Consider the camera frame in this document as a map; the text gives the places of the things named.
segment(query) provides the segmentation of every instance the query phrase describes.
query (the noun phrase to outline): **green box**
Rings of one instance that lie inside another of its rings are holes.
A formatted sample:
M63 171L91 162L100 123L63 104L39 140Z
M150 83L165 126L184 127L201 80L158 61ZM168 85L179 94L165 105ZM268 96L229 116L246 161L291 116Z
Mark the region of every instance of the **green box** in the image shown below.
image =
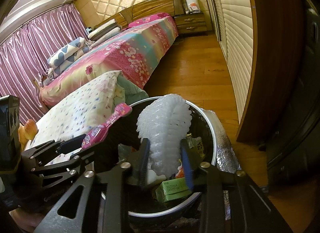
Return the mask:
M164 181L156 189L157 200L161 203L187 197L190 194L185 178Z

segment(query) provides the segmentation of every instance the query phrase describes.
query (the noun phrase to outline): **pink curtain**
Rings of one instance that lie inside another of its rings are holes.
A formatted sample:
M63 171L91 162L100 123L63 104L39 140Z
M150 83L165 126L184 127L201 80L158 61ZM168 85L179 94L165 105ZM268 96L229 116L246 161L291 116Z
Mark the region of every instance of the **pink curtain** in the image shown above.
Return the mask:
M0 46L0 94L20 97L20 121L38 121L48 109L33 80L45 74L47 59L77 37L87 38L82 18L66 4L32 20Z

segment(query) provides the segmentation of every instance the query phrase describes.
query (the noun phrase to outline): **wooden headboard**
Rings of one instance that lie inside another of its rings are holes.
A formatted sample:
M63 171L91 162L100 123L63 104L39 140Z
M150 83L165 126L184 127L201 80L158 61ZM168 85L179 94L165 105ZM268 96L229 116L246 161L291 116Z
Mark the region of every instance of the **wooden headboard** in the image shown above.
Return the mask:
M161 12L169 13L171 16L184 14L181 0L146 0L116 13L94 26L93 29L98 28L111 19L115 19L118 24L126 28L129 23L136 19Z

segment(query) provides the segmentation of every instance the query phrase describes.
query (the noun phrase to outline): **nightstand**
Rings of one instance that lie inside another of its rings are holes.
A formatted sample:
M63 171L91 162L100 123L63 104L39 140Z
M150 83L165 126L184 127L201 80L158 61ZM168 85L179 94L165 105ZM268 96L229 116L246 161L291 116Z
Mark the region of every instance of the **nightstand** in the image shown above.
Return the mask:
M207 31L204 14L202 12L177 15L174 16L174 19L176 21L179 35Z

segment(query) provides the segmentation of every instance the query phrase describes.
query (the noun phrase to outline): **trash can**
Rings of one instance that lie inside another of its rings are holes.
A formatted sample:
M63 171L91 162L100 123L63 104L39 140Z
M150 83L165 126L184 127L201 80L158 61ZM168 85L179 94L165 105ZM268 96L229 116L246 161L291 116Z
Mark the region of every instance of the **trash can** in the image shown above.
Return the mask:
M132 113L127 117L120 118L110 128L106 143L108 147L112 147L115 151L113 157L117 157L117 146L122 143L130 145L138 149L140 146L140 139L137 132L137 119L142 110L150 105L154 100L160 98L151 97L140 100L131 105ZM216 165L217 160L217 139L212 123L207 115L195 104L188 102L190 105L192 120L189 128L189 133L193 138L201 137L205 151L204 161ZM103 167L103 155L97 155L99 160L95 161L96 172L105 170ZM172 222L179 219L195 205L200 202L201 193L193 193L186 200L180 200L173 208L165 208L164 206L157 205L156 200L148 198L145 193L135 190L129 190L128 203L129 203L129 221L139 229L161 229L169 226Z

